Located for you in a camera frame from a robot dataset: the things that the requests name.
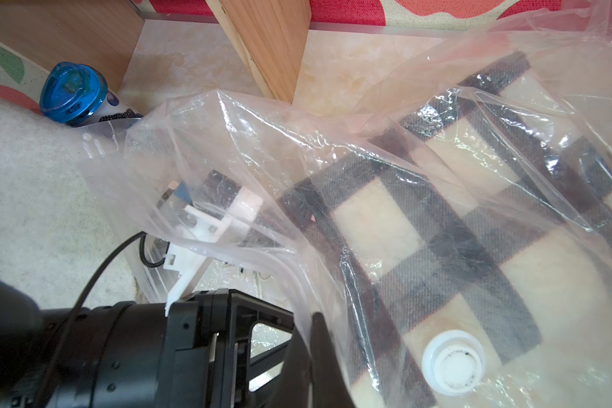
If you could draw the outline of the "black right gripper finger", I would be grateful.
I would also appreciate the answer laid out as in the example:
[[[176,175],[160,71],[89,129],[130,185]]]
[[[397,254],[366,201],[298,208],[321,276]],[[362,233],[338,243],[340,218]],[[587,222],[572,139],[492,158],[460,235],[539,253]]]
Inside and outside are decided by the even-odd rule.
[[[287,347],[280,375],[266,407],[307,408],[311,403],[311,357],[299,330],[295,328]]]

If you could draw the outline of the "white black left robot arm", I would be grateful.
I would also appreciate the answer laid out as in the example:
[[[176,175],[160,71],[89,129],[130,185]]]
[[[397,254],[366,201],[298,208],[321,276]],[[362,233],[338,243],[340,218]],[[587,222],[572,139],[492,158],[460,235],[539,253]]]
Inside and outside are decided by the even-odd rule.
[[[261,325],[294,327],[289,311],[238,290],[170,308],[42,310],[0,280],[0,407],[261,407],[274,387],[249,383],[287,351],[252,356]]]

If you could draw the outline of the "cream fluffy scarf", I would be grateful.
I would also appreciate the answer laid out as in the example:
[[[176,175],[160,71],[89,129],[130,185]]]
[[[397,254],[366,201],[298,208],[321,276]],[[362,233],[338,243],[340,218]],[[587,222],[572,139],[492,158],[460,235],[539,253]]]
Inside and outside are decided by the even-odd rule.
[[[0,280],[43,309],[69,308],[122,243],[57,123],[0,99]]]

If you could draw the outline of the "cream grey plaid scarf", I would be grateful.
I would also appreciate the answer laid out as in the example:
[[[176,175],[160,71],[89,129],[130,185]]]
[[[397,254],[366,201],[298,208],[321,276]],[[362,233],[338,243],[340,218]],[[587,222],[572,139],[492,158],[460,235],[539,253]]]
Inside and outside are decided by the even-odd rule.
[[[358,407],[612,407],[612,48],[492,59],[361,135],[211,91],[270,196],[249,241],[304,239],[345,293]],[[421,370],[439,333],[480,341],[460,396]]]

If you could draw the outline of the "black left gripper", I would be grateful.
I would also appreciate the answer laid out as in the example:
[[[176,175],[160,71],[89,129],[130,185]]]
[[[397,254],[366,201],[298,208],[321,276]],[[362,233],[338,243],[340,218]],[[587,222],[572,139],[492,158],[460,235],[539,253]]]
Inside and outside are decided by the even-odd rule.
[[[291,333],[293,314],[232,289],[199,292],[172,304],[163,345],[163,406],[268,406],[278,380],[256,390],[249,384],[283,362],[287,344],[253,356],[258,325]],[[312,315],[309,346],[313,406],[354,408],[320,312]]]

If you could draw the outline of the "clear plastic vacuum bag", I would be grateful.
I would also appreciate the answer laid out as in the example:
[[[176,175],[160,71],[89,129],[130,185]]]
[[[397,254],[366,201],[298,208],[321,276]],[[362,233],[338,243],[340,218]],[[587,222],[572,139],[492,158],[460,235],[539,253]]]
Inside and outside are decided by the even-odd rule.
[[[612,407],[612,1],[449,39],[333,120],[214,90],[95,124],[121,233],[268,273],[363,407]]]

